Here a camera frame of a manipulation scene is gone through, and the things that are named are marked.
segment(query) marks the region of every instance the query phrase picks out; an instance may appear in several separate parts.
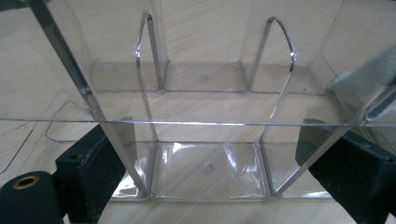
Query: clear plastic panel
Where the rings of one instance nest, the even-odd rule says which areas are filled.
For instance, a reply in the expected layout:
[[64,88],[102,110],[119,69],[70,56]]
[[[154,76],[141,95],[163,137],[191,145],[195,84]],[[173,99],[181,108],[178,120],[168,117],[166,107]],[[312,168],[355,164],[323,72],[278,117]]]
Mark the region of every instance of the clear plastic panel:
[[326,198],[296,180],[352,126],[394,125],[394,1],[29,3],[0,11],[0,119],[32,121],[2,127],[26,129],[2,181],[99,123],[119,199]]
[[354,132],[388,152],[396,154],[395,127],[360,127],[354,130]]
[[0,27],[0,119],[92,120],[31,9],[4,8]]

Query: acrylic compartment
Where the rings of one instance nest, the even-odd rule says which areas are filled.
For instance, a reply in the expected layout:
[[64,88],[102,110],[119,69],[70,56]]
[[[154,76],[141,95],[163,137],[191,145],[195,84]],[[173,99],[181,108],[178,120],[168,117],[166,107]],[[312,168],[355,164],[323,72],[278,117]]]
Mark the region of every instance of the acrylic compartment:
[[0,184],[53,172],[100,124],[128,171],[115,199],[330,198],[306,170],[345,132],[393,148],[395,12],[374,0],[6,2]]

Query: acrylic divider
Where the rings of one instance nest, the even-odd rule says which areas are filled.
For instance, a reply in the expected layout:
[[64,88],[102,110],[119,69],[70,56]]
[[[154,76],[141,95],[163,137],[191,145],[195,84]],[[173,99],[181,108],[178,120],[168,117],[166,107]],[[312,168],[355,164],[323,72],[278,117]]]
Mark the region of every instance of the acrylic divider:
[[[64,64],[64,67],[78,88],[78,91],[90,108],[93,120],[99,122],[101,125],[142,196],[144,197],[148,195],[149,189],[145,186],[141,176],[134,167],[134,163],[137,159],[136,148],[134,146],[134,125],[111,124],[106,122],[105,114],[93,95],[92,89],[90,88],[87,80],[82,75],[82,72],[78,67],[78,62],[74,58],[70,48],[67,46],[64,37],[55,23],[55,20],[52,18],[46,4],[42,0],[32,0],[29,1],[29,7],[34,12],[49,42],[54,47],[56,53]],[[126,146],[131,143],[132,148],[128,148],[128,150]]]
[[[357,8],[364,9],[364,13],[359,14],[359,17],[351,16]],[[281,196],[313,161],[351,127],[361,125],[375,127],[376,123],[389,127],[394,126],[394,119],[392,119],[394,113],[392,111],[395,96],[393,83],[396,69],[394,63],[396,30],[391,29],[389,31],[388,26],[386,28],[378,24],[385,18],[391,20],[395,15],[392,13],[395,8],[396,5],[390,1],[378,4],[374,1],[364,1],[362,3],[350,0],[343,4],[325,43],[316,59],[308,66],[308,70],[315,75],[314,78],[319,83],[329,83],[327,86],[320,87],[319,97],[331,96],[334,99],[333,101],[344,109],[344,115],[337,116],[334,113],[333,118],[314,120],[312,118],[320,118],[321,115],[315,111],[307,113],[307,119],[300,130],[301,138],[298,140],[297,147],[293,148],[287,157],[297,154],[299,151],[300,153],[301,151],[310,151],[308,153],[310,157],[300,158],[299,162],[292,160],[295,164],[286,169],[290,170],[289,178],[283,178],[280,184],[276,183],[275,190],[278,196]],[[361,20],[362,16],[370,18],[368,20],[370,21],[369,24]],[[350,27],[366,35],[357,36],[356,38],[359,39],[357,41],[354,38],[356,34],[350,32]],[[353,35],[353,38],[345,38],[346,34]],[[377,45],[377,39],[372,38],[372,35],[376,34],[385,34],[381,35],[381,38],[384,38],[381,46]],[[351,54],[356,54],[357,57],[351,59]],[[289,91],[287,95],[283,96],[282,101],[287,101],[292,95],[293,92]],[[282,112],[275,115],[275,120],[288,119],[285,117],[286,108],[285,104],[280,107]],[[322,132],[320,137],[317,136],[320,130],[327,131]],[[310,133],[311,137],[306,138],[307,133]],[[267,138],[268,136],[264,136],[262,141],[267,141]],[[264,147],[264,150],[267,158],[268,154],[273,151],[269,147]],[[274,183],[279,179],[279,175],[271,171],[274,170],[274,167],[270,167],[269,170]]]

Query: transparent compartment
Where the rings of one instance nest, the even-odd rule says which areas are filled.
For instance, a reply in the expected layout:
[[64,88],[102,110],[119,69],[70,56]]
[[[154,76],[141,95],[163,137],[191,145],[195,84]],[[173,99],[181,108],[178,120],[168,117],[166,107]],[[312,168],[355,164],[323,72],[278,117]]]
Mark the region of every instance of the transparent compartment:
[[[12,175],[53,171],[46,161],[100,124],[128,171],[117,199],[329,198],[302,183],[308,167],[352,127],[395,124],[395,11],[375,0],[4,5],[0,119],[37,132],[4,160],[25,158]],[[320,141],[304,139],[317,129]],[[22,157],[23,141],[36,146]]]

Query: clear acrylic organizer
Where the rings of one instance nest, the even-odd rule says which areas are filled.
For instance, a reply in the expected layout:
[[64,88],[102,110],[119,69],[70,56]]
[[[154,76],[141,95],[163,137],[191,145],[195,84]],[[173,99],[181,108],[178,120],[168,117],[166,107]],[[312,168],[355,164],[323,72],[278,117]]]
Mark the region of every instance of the clear acrylic organizer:
[[347,131],[395,152],[395,12],[385,0],[3,1],[0,186],[54,172],[100,124],[127,169],[116,200],[331,198],[306,170]]

